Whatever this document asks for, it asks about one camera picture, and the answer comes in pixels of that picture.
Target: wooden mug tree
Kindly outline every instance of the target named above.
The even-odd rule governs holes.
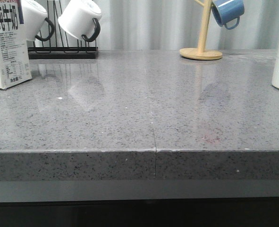
[[[195,0],[203,7],[203,15],[201,22],[201,30],[199,35],[198,48],[184,48],[180,50],[181,56],[195,60],[218,60],[222,58],[222,53],[219,51],[206,50],[206,38],[209,29],[212,0],[204,0],[204,3]]]

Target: white curtain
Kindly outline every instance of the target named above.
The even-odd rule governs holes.
[[[37,0],[44,5],[46,0]],[[69,0],[60,0],[63,8]],[[194,0],[95,0],[102,10],[100,50],[196,47],[202,7]],[[240,25],[226,30],[211,14],[208,49],[275,49],[279,0],[244,0]]]

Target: mug handle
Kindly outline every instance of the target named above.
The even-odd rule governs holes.
[[[53,33],[54,33],[54,24],[52,23],[51,20],[49,20],[47,17],[45,18],[45,21],[47,21],[48,25],[51,27],[51,32],[49,34],[49,36],[47,36],[46,38],[42,38],[38,35],[35,36],[35,38],[37,38],[38,40],[42,41],[42,42],[45,42],[45,41],[48,41],[51,39],[51,37],[53,36]]]
[[[239,22],[240,22],[240,17],[237,18],[237,23],[234,26],[228,27],[226,24],[224,26],[226,27],[227,30],[232,30],[239,25]]]
[[[90,38],[88,38],[86,35],[82,35],[82,38],[88,43],[93,42],[101,32],[101,25],[98,22],[98,19],[93,18],[93,22],[95,24],[94,34]]]

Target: blue enamel mug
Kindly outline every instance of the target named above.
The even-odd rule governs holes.
[[[244,14],[243,0],[217,0],[213,2],[211,10],[220,27],[223,25],[231,30],[239,25],[240,16]],[[228,27],[227,23],[237,19],[234,26]]]

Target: gray speckled countertop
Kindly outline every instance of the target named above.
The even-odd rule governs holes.
[[[31,60],[0,90],[0,181],[279,180],[275,51]]]

